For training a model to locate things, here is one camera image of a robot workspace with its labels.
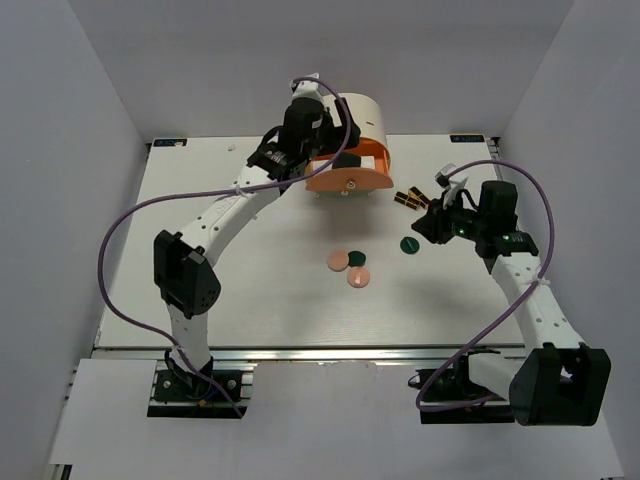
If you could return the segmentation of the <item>green round compact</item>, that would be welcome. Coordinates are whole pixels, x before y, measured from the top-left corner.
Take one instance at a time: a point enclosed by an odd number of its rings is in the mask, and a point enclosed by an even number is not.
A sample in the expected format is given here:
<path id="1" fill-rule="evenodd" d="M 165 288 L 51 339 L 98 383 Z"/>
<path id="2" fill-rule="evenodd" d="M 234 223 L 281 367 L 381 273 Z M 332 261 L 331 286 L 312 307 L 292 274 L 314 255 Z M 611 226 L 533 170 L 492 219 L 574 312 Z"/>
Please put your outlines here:
<path id="1" fill-rule="evenodd" d="M 420 243 L 414 237 L 405 236 L 400 241 L 400 249 L 407 255 L 415 255 L 420 250 Z"/>

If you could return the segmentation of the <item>orange top drawer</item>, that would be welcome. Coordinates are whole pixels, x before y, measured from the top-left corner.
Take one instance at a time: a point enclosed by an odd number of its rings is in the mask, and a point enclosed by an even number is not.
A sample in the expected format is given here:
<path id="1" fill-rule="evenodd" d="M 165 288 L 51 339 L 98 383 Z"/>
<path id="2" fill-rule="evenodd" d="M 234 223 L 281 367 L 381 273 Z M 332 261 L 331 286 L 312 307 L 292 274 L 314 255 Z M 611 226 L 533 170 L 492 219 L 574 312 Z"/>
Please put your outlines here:
<path id="1" fill-rule="evenodd" d="M 329 169 L 306 180 L 306 190 L 310 192 L 336 191 L 336 190 L 368 190 L 375 191 L 390 189 L 394 182 L 390 173 L 391 157 L 385 141 L 362 138 L 356 148 L 344 152 L 362 156 L 374 156 L 376 169 L 366 168 L 341 168 Z M 326 155 L 314 160 L 331 160 L 332 155 Z M 307 166 L 306 174 L 310 174 L 311 166 Z"/>

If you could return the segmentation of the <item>peach puff with ribbon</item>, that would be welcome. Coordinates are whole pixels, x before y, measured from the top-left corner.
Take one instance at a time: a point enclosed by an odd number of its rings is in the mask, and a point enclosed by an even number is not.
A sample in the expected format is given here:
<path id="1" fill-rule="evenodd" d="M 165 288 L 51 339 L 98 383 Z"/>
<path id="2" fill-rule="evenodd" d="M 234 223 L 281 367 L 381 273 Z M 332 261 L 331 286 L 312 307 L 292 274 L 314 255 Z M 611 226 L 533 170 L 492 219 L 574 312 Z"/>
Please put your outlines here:
<path id="1" fill-rule="evenodd" d="M 347 273 L 347 282 L 353 288 L 366 287 L 370 279 L 370 271 L 364 266 L 351 267 Z"/>

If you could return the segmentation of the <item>peach powder puff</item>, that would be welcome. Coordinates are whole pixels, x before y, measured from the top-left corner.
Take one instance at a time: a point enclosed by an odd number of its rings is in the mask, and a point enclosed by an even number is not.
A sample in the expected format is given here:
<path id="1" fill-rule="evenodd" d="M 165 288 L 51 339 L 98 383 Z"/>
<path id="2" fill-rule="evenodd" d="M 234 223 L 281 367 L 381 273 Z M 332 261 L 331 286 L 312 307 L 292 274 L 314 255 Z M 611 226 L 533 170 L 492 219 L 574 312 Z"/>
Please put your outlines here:
<path id="1" fill-rule="evenodd" d="M 327 257 L 327 266 L 334 272 L 341 272 L 349 267 L 349 254 L 345 250 L 333 250 Z"/>

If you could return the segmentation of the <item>black square compact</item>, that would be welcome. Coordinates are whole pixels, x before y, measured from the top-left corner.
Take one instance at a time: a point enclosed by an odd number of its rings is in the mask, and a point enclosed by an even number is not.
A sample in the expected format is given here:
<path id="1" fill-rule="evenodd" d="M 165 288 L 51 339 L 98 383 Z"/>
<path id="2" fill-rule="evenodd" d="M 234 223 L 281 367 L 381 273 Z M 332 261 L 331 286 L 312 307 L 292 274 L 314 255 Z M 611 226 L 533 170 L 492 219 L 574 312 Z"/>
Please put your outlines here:
<path id="1" fill-rule="evenodd" d="M 332 163 L 333 169 L 341 169 L 341 168 L 360 168 L 361 167 L 361 156 L 343 152 L 337 159 Z"/>

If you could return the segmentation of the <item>white square compact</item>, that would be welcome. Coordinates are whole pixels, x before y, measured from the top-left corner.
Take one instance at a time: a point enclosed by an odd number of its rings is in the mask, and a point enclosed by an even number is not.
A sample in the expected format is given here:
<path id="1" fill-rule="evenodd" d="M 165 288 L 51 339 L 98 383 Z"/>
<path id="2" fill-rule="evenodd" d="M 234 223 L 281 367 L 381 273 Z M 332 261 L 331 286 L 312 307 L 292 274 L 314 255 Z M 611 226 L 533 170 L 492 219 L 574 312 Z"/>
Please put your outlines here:
<path id="1" fill-rule="evenodd" d="M 332 168 L 332 164 L 331 160 L 314 160 L 310 164 L 311 172 L 317 174 L 318 172 L 329 170 Z"/>

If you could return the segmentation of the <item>pink square compact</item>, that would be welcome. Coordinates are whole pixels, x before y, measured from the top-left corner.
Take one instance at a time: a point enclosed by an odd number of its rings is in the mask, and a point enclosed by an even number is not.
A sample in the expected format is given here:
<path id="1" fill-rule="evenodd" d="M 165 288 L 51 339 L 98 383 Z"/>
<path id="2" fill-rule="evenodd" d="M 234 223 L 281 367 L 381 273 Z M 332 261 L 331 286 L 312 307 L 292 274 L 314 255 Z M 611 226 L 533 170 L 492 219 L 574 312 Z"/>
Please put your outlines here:
<path id="1" fill-rule="evenodd" d="M 362 156 L 360 158 L 360 167 L 366 169 L 376 169 L 376 159 L 374 156 Z"/>

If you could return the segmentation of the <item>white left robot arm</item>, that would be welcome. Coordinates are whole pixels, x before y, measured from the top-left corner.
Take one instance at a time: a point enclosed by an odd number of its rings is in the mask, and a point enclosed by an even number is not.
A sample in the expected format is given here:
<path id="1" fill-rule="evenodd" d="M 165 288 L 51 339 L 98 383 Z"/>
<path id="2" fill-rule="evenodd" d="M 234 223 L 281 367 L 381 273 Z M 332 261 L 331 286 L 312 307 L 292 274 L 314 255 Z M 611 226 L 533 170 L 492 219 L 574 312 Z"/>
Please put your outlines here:
<path id="1" fill-rule="evenodd" d="M 339 154 L 359 143 L 360 129 L 345 98 L 336 99 L 334 105 L 338 123 L 324 100 L 293 99 L 282 125 L 264 135 L 230 193 L 215 199 L 179 231 L 163 230 L 154 239 L 154 282 L 177 342 L 166 352 L 165 362 L 188 398 L 202 398 L 211 387 L 207 315 L 221 293 L 214 267 L 224 249 L 262 209 L 286 192 L 289 181 L 303 176 L 314 157 Z"/>

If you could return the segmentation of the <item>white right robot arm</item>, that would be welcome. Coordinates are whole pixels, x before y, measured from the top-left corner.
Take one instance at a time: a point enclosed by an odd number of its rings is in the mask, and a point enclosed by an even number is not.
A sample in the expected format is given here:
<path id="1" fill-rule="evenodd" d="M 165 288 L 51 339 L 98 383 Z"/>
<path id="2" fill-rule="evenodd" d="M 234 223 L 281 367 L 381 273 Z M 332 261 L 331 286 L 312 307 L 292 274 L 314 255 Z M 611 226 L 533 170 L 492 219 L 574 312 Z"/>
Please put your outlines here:
<path id="1" fill-rule="evenodd" d="M 479 333 L 424 381 L 417 407 L 429 415 L 503 400 L 522 426 L 594 425 L 611 360 L 573 329 L 547 284 L 534 240 L 517 227 L 516 187 L 486 181 L 473 208 L 464 205 L 466 193 L 448 188 L 412 228 L 433 244 L 454 237 L 473 242 L 509 303 L 495 322 L 515 318 L 526 357 L 518 362 L 479 348 L 485 336 Z"/>

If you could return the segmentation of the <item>black gold lipstick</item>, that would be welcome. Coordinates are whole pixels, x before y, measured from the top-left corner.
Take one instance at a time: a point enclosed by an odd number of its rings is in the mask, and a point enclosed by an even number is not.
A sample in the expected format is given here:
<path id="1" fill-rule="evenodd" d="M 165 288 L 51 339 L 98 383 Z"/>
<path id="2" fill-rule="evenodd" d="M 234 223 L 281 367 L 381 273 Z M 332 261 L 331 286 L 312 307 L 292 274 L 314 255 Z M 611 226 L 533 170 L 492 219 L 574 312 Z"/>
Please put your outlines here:
<path id="1" fill-rule="evenodd" d="M 418 210 L 422 207 L 419 200 L 400 191 L 394 195 L 393 200 L 401 205 L 411 208 L 412 210 Z"/>
<path id="2" fill-rule="evenodd" d="M 408 190 L 408 193 L 412 198 L 416 199 L 420 203 L 423 203 L 423 204 L 428 204 L 429 203 L 428 197 L 421 190 L 419 190 L 415 186 L 410 187 L 409 190 Z"/>

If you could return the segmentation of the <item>cream round drawer organizer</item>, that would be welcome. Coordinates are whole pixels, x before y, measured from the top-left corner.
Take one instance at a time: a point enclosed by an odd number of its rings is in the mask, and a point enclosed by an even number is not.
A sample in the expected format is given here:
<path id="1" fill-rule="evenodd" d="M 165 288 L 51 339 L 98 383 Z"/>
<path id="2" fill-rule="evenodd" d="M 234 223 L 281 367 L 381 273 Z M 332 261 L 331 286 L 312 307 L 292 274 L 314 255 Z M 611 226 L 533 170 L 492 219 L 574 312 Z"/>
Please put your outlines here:
<path id="1" fill-rule="evenodd" d="M 385 141 L 387 136 L 384 128 L 382 112 L 379 105 L 370 97 L 358 93 L 344 93 L 342 97 L 346 97 L 349 101 L 350 109 L 353 117 L 361 129 L 361 137 Z"/>

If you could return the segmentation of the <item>grey bottom drawer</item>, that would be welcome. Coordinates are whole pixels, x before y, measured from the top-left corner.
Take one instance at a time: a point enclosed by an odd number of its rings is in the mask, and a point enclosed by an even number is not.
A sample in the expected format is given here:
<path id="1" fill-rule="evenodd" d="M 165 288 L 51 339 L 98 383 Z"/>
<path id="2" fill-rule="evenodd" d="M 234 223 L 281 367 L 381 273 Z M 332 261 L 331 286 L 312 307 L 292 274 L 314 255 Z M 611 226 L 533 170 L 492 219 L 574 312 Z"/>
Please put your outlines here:
<path id="1" fill-rule="evenodd" d="M 356 199 L 368 198 L 373 194 L 368 190 L 336 190 L 336 191 L 318 191 L 314 193 L 316 199 Z"/>

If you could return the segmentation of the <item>dark green powder puff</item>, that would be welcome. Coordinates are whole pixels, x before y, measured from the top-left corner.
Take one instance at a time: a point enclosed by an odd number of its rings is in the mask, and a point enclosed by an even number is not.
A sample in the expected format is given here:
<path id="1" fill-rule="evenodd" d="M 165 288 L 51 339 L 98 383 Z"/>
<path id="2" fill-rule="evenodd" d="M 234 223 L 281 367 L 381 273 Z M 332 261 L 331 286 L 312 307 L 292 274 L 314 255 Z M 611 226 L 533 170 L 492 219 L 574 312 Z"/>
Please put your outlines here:
<path id="1" fill-rule="evenodd" d="M 348 266 L 351 268 L 364 266 L 366 259 L 367 257 L 362 251 L 352 250 L 348 252 Z"/>

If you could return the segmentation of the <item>left blue table label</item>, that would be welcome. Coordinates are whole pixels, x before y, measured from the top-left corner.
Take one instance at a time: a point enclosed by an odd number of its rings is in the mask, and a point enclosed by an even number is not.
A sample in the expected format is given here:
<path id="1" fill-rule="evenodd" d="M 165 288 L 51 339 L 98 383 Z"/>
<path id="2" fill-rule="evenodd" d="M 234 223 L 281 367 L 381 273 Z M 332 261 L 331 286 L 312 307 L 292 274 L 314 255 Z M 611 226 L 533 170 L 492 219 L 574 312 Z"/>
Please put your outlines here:
<path id="1" fill-rule="evenodd" d="M 184 147 L 187 144 L 186 138 L 161 138 L 155 139 L 152 143 L 153 148 L 173 148 L 173 147 Z"/>

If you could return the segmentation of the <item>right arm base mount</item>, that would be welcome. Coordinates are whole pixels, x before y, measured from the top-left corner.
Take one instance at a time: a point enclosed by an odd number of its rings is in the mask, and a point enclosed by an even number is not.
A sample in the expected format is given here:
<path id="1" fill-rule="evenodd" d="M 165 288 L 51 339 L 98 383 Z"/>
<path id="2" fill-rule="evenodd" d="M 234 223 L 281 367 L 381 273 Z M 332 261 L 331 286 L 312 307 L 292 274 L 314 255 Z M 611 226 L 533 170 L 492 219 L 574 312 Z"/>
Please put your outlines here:
<path id="1" fill-rule="evenodd" d="M 491 395 L 486 388 L 469 379 L 469 354 L 453 362 L 421 397 L 424 406 L 444 406 L 473 401 L 471 406 L 433 413 L 420 411 L 422 425 L 480 425 L 512 424 L 514 418 L 509 404 L 502 398 L 481 402 Z"/>

